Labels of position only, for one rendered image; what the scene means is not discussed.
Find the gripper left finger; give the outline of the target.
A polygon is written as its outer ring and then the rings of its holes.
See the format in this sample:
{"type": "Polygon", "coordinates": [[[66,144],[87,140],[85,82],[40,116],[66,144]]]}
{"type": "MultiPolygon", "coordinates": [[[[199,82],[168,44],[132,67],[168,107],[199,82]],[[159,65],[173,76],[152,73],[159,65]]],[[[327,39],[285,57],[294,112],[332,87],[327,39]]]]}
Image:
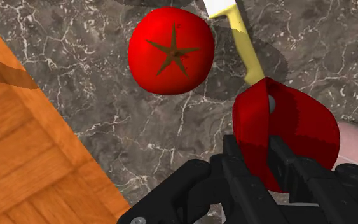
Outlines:
{"type": "Polygon", "coordinates": [[[117,224],[194,224],[221,204],[227,224],[288,224],[261,180],[250,173],[233,135],[208,162],[192,159],[132,206],[117,224]]]}

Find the yellow-handled white-bladed knife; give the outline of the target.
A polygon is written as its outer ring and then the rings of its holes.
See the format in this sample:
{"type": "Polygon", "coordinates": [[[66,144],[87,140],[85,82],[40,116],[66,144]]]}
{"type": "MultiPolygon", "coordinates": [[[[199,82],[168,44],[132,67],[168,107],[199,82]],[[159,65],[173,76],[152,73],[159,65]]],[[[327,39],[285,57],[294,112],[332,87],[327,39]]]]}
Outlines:
{"type": "Polygon", "coordinates": [[[265,77],[264,72],[242,20],[236,0],[203,0],[203,2],[209,18],[220,16],[228,18],[237,52],[247,70],[244,76],[246,84],[254,85],[262,80],[265,77]]]}

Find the red rounded cup-shaped object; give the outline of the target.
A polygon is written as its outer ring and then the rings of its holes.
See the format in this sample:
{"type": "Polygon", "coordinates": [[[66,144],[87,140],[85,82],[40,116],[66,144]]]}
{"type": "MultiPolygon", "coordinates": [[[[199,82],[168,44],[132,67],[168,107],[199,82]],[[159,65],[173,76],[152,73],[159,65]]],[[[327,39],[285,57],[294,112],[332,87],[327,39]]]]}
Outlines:
{"type": "Polygon", "coordinates": [[[269,136],[280,136],[296,155],[333,168],[340,132],[333,114],[319,101],[271,78],[264,78],[235,99],[233,133],[244,162],[268,190],[281,192],[267,165],[269,136]]]}

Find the red tomato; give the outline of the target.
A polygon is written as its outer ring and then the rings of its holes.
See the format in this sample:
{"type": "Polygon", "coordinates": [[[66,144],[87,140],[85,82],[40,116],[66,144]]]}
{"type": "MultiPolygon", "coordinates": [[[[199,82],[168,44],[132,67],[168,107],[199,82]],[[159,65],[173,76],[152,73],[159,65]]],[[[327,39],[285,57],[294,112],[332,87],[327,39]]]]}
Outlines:
{"type": "Polygon", "coordinates": [[[150,11],[128,44],[128,65],[137,84],[153,94],[178,95],[208,76],[214,37],[199,16],[176,7],[150,11]]]}

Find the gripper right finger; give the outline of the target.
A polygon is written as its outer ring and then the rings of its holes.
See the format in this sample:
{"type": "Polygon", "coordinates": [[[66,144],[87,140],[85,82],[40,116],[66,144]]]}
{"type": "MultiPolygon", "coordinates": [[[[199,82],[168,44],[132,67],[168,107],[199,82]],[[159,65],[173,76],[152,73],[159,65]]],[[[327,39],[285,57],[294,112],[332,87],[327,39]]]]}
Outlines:
{"type": "Polygon", "coordinates": [[[329,224],[358,224],[358,165],[344,163],[330,171],[271,136],[268,167],[290,202],[318,204],[329,224]]]}

